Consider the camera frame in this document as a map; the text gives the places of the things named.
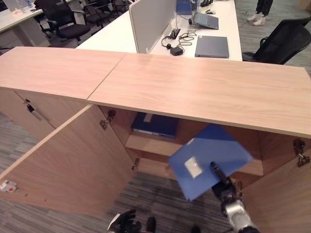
cabinet hinge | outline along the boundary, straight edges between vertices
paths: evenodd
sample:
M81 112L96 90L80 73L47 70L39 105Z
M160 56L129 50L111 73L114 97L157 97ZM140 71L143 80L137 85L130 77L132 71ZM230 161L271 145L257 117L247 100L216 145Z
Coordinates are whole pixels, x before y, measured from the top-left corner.
M306 147L306 142L297 138L293 141L295 154L298 156L297 166L301 167L310 162L310 157L303 155L304 147Z
M242 181L238 181L238 197L239 198L243 196L242 189L243 189Z
M16 183L12 181L5 180L2 184L0 184L0 191L5 193L13 193L17 191Z
M138 163L139 163L139 158L136 158L136 159L135 159L135 162L134 162L134 165L132 166L132 170L133 170L133 171L134 171L135 168L137 167Z
M106 130L108 127L108 124L112 121L112 119L116 116L116 111L115 110L109 110L108 111L108 117L107 120L100 120L99 124L101 127Z

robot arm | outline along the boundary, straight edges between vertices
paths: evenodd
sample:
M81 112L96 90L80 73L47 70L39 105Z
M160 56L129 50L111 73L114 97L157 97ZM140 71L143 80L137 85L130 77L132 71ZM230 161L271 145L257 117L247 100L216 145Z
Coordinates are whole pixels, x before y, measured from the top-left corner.
M213 193L221 201L221 211L228 218L236 233L260 233L252 222L244 203L236 197L236 188L229 177L226 177L221 169L212 162L212 171L221 180L212 187Z

office chair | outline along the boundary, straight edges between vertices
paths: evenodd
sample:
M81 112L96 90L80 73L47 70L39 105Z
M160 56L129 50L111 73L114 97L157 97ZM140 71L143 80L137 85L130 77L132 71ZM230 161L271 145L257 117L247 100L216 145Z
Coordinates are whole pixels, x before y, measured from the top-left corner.
M60 38L73 39L81 41L80 36L88 33L90 27L88 25L77 24L74 18L74 13L83 15L85 22L86 13L84 11L72 11L66 0L37 0L40 8L43 10L47 22L52 31Z
M122 15L123 13L128 11L128 8L131 3L132 1L128 1L128 0L111 0L113 11L117 13L118 16L120 16L119 13L121 13Z
M97 1L94 1L94 2L91 2L85 5L83 7L83 10L89 13L89 15L86 17L86 20L89 23L93 23L93 24L96 24L97 26L100 26L101 28L104 27L103 22L105 20L107 20L110 23L109 18L111 17L111 13L108 8L109 3L110 3L109 0L97 0Z
M282 20L270 36L260 41L256 53L242 53L243 61L285 64L310 44L311 34L305 28L310 20L311 17Z

blue folder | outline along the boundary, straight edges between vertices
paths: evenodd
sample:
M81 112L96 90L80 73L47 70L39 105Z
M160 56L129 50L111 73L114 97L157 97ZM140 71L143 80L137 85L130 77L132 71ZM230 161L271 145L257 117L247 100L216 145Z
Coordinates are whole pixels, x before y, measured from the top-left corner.
M185 166L185 162L191 157L195 158L202 170L195 178ZM211 162L215 162L225 175L229 176L251 160L253 157L250 153L221 125L209 124L172 155L169 164L185 198L192 201L220 181L210 168Z
M192 15L190 0L176 0L176 12L178 15Z

gray laptop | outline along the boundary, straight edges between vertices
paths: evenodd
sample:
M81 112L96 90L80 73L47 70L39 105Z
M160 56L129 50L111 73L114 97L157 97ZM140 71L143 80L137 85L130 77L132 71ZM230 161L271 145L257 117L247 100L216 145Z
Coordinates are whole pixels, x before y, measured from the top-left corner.
M218 18L214 16L195 12L194 15L192 16L192 20L195 24L206 27L206 28L211 28L211 29L219 28Z
M228 58L227 37L200 35L196 44L195 56Z

